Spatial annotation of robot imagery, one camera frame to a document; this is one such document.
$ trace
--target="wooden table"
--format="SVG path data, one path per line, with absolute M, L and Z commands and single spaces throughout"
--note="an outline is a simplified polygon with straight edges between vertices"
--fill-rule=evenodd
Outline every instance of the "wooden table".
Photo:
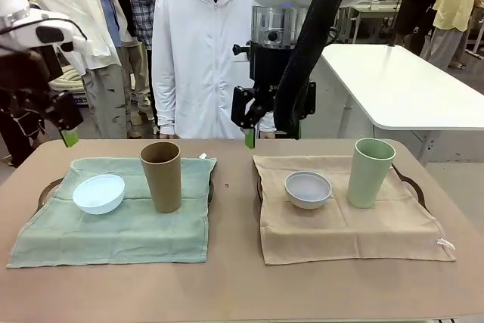
M 444 318 L 484 312 L 484 245 L 399 143 L 396 165 L 422 187 L 457 262 L 396 259 L 265 266 L 252 155 L 350 155 L 354 141 L 177 141 L 184 157 L 217 157 L 205 264 L 6 269 L 46 185 L 82 157 L 137 157 L 149 141 L 53 141 L 0 187 L 0 321 L 155 322 Z

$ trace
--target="white lab coat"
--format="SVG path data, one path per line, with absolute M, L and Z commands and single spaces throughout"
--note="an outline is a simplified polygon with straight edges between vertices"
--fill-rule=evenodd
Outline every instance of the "white lab coat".
M 56 11 L 70 17 L 77 23 L 88 37 L 83 49 L 64 52 L 66 59 L 72 64 L 79 75 L 85 75 L 85 70 L 95 70 L 111 64 L 121 65 L 116 47 L 107 30 L 106 18 L 100 0 L 36 0 L 40 7 L 47 11 Z M 128 33 L 128 23 L 119 5 L 113 0 L 119 24 L 119 36 L 123 42 L 133 39 Z
M 231 121 L 234 87 L 252 87 L 246 54 L 253 0 L 157 0 L 153 84 L 162 134 L 180 138 L 243 138 Z M 271 114 L 260 125 L 275 131 Z

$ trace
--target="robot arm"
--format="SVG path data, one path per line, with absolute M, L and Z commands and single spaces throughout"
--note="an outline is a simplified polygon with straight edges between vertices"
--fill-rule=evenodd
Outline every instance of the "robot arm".
M 361 0 L 256 1 L 270 8 L 254 11 L 250 60 L 255 85 L 252 95 L 247 90 L 234 90 L 232 120 L 248 129 L 259 122 L 261 115 L 274 111 L 278 130 L 297 135 L 299 120 L 311 113 L 307 99 L 313 97 L 311 90 L 315 85 L 311 85 L 309 76 L 327 44 L 337 10 Z M 307 5 L 307 16 L 298 27 L 291 14 Z M 299 36 L 296 42 L 287 43 L 294 34 Z M 252 99 L 254 102 L 248 112 L 241 117 L 240 111 Z
M 25 110 L 40 114 L 72 146 L 76 138 L 68 140 L 69 131 L 82 122 L 82 116 L 72 95 L 51 92 L 50 73 L 31 48 L 59 45 L 63 51 L 72 51 L 83 48 L 86 41 L 82 30 L 64 14 L 31 9 L 27 0 L 0 0 L 0 89 L 4 96 L 0 109 L 14 116 Z

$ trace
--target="person's hand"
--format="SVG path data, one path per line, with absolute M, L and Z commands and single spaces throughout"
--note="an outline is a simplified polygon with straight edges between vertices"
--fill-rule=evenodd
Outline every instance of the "person's hand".
M 474 0 L 474 7 L 481 8 L 482 0 Z
M 179 137 L 176 136 L 176 135 L 160 134 L 160 139 L 162 139 L 162 140 L 175 140 L 175 139 L 179 139 Z
M 260 132 L 260 139 L 275 139 L 275 132 Z

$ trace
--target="tabletop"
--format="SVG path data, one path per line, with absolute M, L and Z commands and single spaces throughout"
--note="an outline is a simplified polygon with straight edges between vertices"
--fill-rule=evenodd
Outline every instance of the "tabletop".
M 484 129 L 484 96 L 403 47 L 331 45 L 323 58 L 381 129 Z
M 355 141 L 177 141 L 183 157 L 218 163 L 204 264 L 6 269 L 39 195 L 83 157 L 137 157 L 153 141 L 41 146 L 0 187 L 0 321 L 162 322 L 444 318 L 484 313 L 482 238 L 401 144 L 396 165 L 423 189 L 457 262 L 397 259 L 265 266 L 252 156 L 350 155 Z

